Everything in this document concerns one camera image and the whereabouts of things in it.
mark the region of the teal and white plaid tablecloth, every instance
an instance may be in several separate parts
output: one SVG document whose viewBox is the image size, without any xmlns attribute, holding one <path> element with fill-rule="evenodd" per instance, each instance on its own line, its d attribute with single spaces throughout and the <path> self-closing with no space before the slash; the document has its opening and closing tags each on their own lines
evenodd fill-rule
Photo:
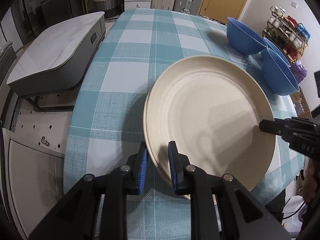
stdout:
<svg viewBox="0 0 320 240">
<path fill-rule="evenodd" d="M 235 51 L 226 26 L 167 10 L 125 11 L 102 41 L 76 100 L 64 163 L 65 192 L 84 174 L 104 175 L 138 152 L 148 91 L 172 63 L 194 55 L 234 62 L 262 87 L 275 118 L 296 116 L 290 97 L 275 95 L 266 84 L 260 54 Z M 271 165 L 251 193 L 267 204 L 302 166 L 303 156 L 277 137 Z M 129 239 L 190 239 L 190 202 L 173 194 L 151 160 L 144 195 L 130 198 L 127 207 Z"/>
</svg>

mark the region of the stacked plate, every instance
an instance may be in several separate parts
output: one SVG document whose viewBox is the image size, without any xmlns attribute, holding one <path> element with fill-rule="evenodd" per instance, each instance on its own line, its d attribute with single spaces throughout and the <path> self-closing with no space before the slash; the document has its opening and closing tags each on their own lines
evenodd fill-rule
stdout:
<svg viewBox="0 0 320 240">
<path fill-rule="evenodd" d="M 234 175 L 248 190 L 265 175 L 275 135 L 259 129 L 273 120 L 269 102 L 243 69 L 218 57 L 175 62 L 157 79 L 144 107 L 147 148 L 160 175 L 171 184 L 168 143 L 190 163 L 216 176 Z"/>
</svg>

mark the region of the metal screw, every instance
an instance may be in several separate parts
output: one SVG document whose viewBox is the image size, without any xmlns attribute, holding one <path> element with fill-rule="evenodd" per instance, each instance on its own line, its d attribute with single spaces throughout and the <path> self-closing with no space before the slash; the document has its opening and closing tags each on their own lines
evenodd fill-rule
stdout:
<svg viewBox="0 0 320 240">
<path fill-rule="evenodd" d="M 120 170 L 121 170 L 121 171 L 129 171 L 129 170 L 130 170 L 130 166 L 129 166 L 129 165 L 122 165 L 122 166 L 120 167 Z"/>
<path fill-rule="evenodd" d="M 93 180 L 93 175 L 92 174 L 86 174 L 83 179 L 85 181 L 91 181 L 91 180 Z"/>
<path fill-rule="evenodd" d="M 196 170 L 196 167 L 194 165 L 188 165 L 186 167 L 187 171 L 195 171 Z"/>
<path fill-rule="evenodd" d="M 224 174 L 223 175 L 223 178 L 226 180 L 226 181 L 232 181 L 233 180 L 233 176 L 231 174 Z"/>
</svg>

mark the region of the plate rim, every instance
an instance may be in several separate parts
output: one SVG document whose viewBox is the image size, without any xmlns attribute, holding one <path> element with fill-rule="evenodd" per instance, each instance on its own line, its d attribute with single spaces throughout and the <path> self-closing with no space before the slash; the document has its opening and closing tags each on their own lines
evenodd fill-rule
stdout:
<svg viewBox="0 0 320 240">
<path fill-rule="evenodd" d="M 186 60 L 186 59 L 190 59 L 190 58 L 197 58 L 197 57 L 205 57 L 205 58 L 215 58 L 217 60 L 222 60 L 222 61 L 225 61 L 225 62 L 228 62 L 228 63 L 231 63 L 232 65 L 236 66 L 238 69 L 240 69 L 241 71 L 243 71 L 247 76 L 249 76 L 253 81 L 254 83 L 258 86 L 258 88 L 260 89 L 260 91 L 262 92 L 262 94 L 264 95 L 264 98 L 266 99 L 266 101 L 268 102 L 268 105 L 269 105 L 269 110 L 272 114 L 272 121 L 274 121 L 274 117 L 273 117 L 273 112 L 272 112 L 272 109 L 271 109 L 271 105 L 269 103 L 269 100 L 267 98 L 267 96 L 265 95 L 264 91 L 262 90 L 262 88 L 260 87 L 260 85 L 258 84 L 258 82 L 249 74 L 247 73 L 247 71 L 245 71 L 244 69 L 242 69 L 241 67 L 239 67 L 238 65 L 236 65 L 235 63 L 231 62 L 230 60 L 227 60 L 225 58 L 222 58 L 222 57 L 218 57 L 218 56 L 211 56 L 211 55 L 195 55 L 195 56 L 190 56 L 190 57 L 185 57 L 185 58 L 182 58 L 174 63 L 172 63 L 169 67 L 167 67 L 162 73 L 161 75 L 156 79 L 155 83 L 153 84 L 151 90 L 149 90 L 148 94 L 147 94 L 147 97 L 146 97 L 146 100 L 145 100 L 145 104 L 144 104 L 144 108 L 143 108 L 143 116 L 142 116 L 142 126 L 143 126 L 143 136 L 144 136 L 144 139 L 145 139 L 145 143 L 146 143 L 146 146 L 147 146 L 147 150 L 149 152 L 149 156 L 154 164 L 154 166 L 156 167 L 156 170 L 158 171 L 159 175 L 161 176 L 161 178 L 169 185 L 172 187 L 172 182 L 171 182 L 171 178 L 167 177 L 166 175 L 166 172 L 161 168 L 161 166 L 158 164 L 158 162 L 156 161 L 155 159 L 155 156 L 153 154 L 153 152 L 151 151 L 151 147 L 150 147 L 150 144 L 149 144 L 149 140 L 148 140 L 148 132 L 147 132 L 147 124 L 146 124 L 146 121 L 147 121 L 147 109 L 148 109 L 148 101 L 149 101 L 149 98 L 150 96 L 152 95 L 152 92 L 154 91 L 154 87 L 156 86 L 157 83 L 159 83 L 159 80 L 161 78 L 161 76 L 167 72 L 170 68 L 172 68 L 175 64 L 183 61 L 183 60 Z M 276 136 L 274 135 L 274 145 L 273 145 L 273 154 L 272 154 L 272 158 L 270 159 L 270 162 L 268 164 L 268 168 L 270 167 L 270 164 L 272 162 L 272 159 L 273 159 L 273 155 L 274 155 L 274 152 L 275 152 L 275 148 L 276 148 Z"/>
</svg>

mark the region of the floor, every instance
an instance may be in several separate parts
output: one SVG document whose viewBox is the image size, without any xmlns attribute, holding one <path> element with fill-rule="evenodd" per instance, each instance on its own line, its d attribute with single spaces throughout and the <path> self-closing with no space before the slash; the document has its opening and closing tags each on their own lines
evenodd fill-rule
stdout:
<svg viewBox="0 0 320 240">
<path fill-rule="evenodd" d="M 115 21 L 116 19 L 112 19 L 105 23 L 106 34 Z M 71 92 L 42 96 L 39 106 L 74 105 L 78 92 L 79 88 Z M 17 102 L 17 96 L 13 97 L 11 106 L 13 118 L 6 120 L 8 128 L 11 123 L 10 130 L 44 147 L 65 152 L 72 112 L 37 113 L 27 101 L 20 99 Z M 41 142 L 43 136 L 50 143 L 49 146 Z"/>
</svg>

